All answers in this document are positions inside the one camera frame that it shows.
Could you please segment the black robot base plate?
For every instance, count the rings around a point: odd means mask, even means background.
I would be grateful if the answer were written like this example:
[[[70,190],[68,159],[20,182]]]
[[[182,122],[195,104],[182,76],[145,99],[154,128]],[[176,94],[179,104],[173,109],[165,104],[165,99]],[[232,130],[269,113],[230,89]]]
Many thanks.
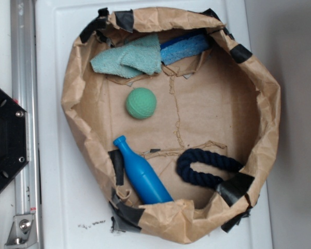
[[[27,163],[26,111],[0,89],[0,193]]]

